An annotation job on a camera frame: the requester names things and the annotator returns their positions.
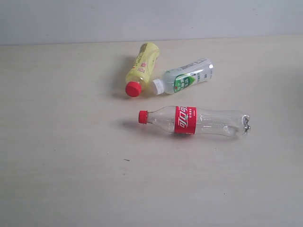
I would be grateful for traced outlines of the clear cola bottle red label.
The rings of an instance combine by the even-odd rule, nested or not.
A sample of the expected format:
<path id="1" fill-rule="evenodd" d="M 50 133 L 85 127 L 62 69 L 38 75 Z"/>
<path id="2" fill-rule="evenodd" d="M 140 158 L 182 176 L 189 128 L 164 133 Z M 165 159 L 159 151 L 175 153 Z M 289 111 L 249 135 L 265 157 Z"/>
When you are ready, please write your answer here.
<path id="1" fill-rule="evenodd" d="M 141 110 L 138 122 L 166 132 L 185 135 L 220 135 L 236 138 L 250 131 L 250 116 L 241 111 L 205 110 L 192 106 L 166 106 Z"/>

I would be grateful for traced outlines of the clear bottle green label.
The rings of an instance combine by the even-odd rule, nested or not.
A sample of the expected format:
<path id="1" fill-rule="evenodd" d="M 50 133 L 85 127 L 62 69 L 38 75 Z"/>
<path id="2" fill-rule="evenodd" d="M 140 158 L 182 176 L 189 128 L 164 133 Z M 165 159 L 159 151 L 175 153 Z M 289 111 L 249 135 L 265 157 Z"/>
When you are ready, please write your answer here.
<path id="1" fill-rule="evenodd" d="M 214 65 L 208 59 L 198 59 L 185 66 L 166 71 L 151 82 L 155 95 L 174 94 L 189 86 L 211 79 Z"/>

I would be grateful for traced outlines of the yellow bottle red cap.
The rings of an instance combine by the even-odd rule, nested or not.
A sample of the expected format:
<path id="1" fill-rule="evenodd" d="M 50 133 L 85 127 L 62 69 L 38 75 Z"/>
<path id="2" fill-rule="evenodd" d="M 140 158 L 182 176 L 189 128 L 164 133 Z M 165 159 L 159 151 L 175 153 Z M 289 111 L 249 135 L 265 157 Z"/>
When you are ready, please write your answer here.
<path id="1" fill-rule="evenodd" d="M 127 73 L 125 92 L 130 97 L 138 97 L 150 82 L 160 50 L 154 43 L 144 43 L 140 47 L 132 68 Z"/>

